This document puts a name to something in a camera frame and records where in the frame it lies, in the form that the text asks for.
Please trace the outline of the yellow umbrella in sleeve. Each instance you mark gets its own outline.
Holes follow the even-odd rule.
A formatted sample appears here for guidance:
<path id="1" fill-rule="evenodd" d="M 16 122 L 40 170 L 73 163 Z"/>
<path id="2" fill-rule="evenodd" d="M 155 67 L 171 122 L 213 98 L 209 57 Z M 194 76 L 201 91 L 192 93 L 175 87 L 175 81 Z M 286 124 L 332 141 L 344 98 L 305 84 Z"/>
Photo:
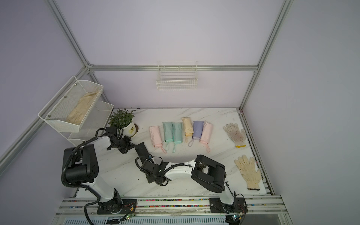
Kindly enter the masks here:
<path id="1" fill-rule="evenodd" d="M 193 125 L 189 117 L 183 117 L 182 122 L 185 134 L 185 142 L 187 143 L 194 134 Z"/>

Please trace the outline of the white two-tier mesh shelf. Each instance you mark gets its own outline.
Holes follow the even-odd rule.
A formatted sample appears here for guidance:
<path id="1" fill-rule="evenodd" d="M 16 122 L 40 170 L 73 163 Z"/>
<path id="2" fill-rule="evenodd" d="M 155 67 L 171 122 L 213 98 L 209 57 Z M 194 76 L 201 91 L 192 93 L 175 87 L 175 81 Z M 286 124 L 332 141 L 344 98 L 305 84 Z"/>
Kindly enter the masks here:
<path id="1" fill-rule="evenodd" d="M 38 113 L 38 117 L 77 146 L 104 128 L 113 105 L 102 100 L 104 87 L 72 77 Z"/>

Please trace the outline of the purple umbrella in sleeve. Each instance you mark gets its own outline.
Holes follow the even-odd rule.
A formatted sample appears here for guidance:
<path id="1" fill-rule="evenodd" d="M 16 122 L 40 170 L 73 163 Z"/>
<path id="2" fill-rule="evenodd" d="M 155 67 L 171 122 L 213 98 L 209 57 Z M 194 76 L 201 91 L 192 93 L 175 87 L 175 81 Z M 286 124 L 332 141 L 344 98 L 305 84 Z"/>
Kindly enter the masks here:
<path id="1" fill-rule="evenodd" d="M 194 121 L 193 123 L 194 133 L 192 135 L 191 141 L 188 144 L 189 147 L 192 147 L 194 141 L 196 140 L 200 141 L 203 132 L 203 125 L 204 125 L 204 121 Z"/>

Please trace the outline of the teal umbrella left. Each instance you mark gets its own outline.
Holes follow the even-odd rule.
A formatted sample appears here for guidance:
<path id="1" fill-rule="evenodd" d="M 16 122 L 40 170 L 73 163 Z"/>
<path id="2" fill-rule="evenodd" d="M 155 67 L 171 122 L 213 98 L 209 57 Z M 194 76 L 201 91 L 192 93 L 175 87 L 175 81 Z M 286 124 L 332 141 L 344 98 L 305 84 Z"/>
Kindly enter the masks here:
<path id="1" fill-rule="evenodd" d="M 173 142 L 173 123 L 163 122 L 165 150 L 169 151 L 169 143 Z"/>

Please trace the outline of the teal umbrella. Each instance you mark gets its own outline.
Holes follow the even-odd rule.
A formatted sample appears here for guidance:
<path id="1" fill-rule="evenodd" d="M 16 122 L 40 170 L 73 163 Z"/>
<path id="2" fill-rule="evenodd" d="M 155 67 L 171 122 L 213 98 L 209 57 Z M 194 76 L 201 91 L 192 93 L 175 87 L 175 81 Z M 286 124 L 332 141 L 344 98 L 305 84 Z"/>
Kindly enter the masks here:
<path id="1" fill-rule="evenodd" d="M 165 150 L 169 151 L 169 143 L 173 142 L 173 123 L 163 122 Z"/>
<path id="2" fill-rule="evenodd" d="M 174 147 L 172 152 L 175 153 L 176 146 L 182 143 L 182 123 L 179 122 L 173 123 L 172 129 L 173 129 L 173 142 L 174 142 Z"/>

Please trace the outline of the beige gloves in shelf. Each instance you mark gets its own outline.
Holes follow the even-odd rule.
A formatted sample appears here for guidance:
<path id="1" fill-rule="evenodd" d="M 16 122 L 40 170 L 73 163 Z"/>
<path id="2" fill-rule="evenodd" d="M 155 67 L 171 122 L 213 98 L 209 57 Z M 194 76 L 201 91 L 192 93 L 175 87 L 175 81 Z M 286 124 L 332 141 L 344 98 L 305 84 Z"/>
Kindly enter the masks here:
<path id="1" fill-rule="evenodd" d="M 80 125 L 85 115 L 87 114 L 88 110 L 90 109 L 91 105 L 94 103 L 95 98 L 97 97 L 99 91 L 95 92 L 88 92 L 84 96 L 82 96 L 75 108 L 69 114 L 66 119 L 66 122 Z"/>

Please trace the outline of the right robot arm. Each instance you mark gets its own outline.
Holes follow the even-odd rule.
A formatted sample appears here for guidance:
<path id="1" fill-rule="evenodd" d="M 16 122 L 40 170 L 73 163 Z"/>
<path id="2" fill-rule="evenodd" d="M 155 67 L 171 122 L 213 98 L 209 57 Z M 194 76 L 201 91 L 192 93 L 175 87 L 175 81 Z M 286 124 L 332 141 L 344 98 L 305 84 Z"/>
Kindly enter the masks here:
<path id="1" fill-rule="evenodd" d="M 146 176 L 148 183 L 166 186 L 175 179 L 190 178 L 218 197 L 210 198 L 212 213 L 242 213 L 248 212 L 245 198 L 232 192 L 226 181 L 226 167 L 204 155 L 185 163 L 170 163 L 161 161 L 156 164 L 151 155 L 138 156 L 135 159 L 137 168 Z"/>

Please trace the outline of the cream work glove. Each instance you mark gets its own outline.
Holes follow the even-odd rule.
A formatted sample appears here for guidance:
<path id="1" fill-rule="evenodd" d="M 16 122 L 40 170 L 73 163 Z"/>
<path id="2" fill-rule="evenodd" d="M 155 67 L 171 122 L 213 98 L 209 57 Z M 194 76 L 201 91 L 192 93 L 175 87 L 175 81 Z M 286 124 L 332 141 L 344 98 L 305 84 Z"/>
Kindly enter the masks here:
<path id="1" fill-rule="evenodd" d="M 234 163 L 245 180 L 247 189 L 260 191 L 259 183 L 262 180 L 262 176 L 260 170 L 256 169 L 255 158 L 247 158 L 246 155 L 242 155 L 241 157 L 235 159 Z"/>

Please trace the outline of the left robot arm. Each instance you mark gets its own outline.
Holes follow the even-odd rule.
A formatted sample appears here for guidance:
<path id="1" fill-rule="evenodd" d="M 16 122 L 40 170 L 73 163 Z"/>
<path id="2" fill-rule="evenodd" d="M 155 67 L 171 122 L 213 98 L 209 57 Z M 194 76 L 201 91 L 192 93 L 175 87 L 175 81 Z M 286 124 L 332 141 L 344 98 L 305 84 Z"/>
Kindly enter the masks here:
<path id="1" fill-rule="evenodd" d="M 85 205 L 97 205 L 97 214 L 129 215 L 135 211 L 136 200 L 123 201 L 116 188 L 110 186 L 99 175 L 97 152 L 118 149 L 125 154 L 134 148 L 131 138 L 116 127 L 99 128 L 95 136 L 73 148 L 64 150 L 61 182 L 69 188 L 83 188 L 96 197 L 95 202 Z"/>

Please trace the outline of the black umbrella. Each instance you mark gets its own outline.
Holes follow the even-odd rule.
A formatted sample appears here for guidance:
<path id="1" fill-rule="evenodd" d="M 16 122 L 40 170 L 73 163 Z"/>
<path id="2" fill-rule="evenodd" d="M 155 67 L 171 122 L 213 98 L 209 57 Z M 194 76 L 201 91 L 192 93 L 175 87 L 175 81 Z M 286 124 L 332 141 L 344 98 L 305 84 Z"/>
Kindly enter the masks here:
<path id="1" fill-rule="evenodd" d="M 145 161 L 142 165 L 148 183 L 161 183 L 161 165 Z"/>

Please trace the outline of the white dotted work glove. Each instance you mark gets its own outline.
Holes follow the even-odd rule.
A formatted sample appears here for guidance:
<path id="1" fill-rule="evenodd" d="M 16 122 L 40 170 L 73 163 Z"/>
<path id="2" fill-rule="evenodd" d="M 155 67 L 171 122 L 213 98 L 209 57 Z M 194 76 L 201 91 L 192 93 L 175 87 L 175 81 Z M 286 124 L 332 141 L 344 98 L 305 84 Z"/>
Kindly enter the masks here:
<path id="1" fill-rule="evenodd" d="M 226 124 L 223 129 L 234 142 L 236 148 L 246 146 L 246 132 L 244 129 L 240 129 L 237 123 Z"/>

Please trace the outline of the potted green plant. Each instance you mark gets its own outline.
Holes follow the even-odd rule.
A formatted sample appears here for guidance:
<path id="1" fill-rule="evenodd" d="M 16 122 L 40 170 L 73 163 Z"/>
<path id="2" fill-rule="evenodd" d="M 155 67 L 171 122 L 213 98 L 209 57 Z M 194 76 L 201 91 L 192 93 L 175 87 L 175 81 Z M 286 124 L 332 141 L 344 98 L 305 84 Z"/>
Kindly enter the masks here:
<path id="1" fill-rule="evenodd" d="M 134 123 L 134 112 L 135 110 L 133 109 L 118 109 L 110 116 L 109 125 L 116 127 L 120 131 L 123 131 L 124 136 L 135 136 L 137 133 L 137 129 Z"/>

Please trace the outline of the teal umbrella right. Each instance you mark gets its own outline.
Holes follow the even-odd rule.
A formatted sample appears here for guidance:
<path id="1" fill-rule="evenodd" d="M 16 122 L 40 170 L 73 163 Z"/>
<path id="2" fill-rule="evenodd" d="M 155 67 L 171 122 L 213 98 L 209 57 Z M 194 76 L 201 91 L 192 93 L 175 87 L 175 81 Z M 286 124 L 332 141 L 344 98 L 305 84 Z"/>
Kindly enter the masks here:
<path id="1" fill-rule="evenodd" d="M 173 123 L 172 129 L 173 129 L 173 142 L 174 142 L 174 147 L 172 152 L 175 153 L 176 146 L 182 143 L 182 123 L 179 122 Z"/>

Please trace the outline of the pink umbrella far right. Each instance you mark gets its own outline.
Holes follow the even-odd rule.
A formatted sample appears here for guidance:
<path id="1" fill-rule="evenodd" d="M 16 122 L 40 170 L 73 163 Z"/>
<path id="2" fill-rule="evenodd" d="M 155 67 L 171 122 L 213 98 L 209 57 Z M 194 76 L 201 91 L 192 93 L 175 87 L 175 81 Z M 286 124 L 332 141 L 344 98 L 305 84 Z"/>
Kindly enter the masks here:
<path id="1" fill-rule="evenodd" d="M 202 129 L 202 136 L 200 138 L 200 143 L 206 147 L 207 152 L 211 151 L 211 149 L 209 147 L 209 143 L 210 143 L 212 131 L 213 131 L 213 125 L 208 122 L 204 122 L 203 129 Z"/>

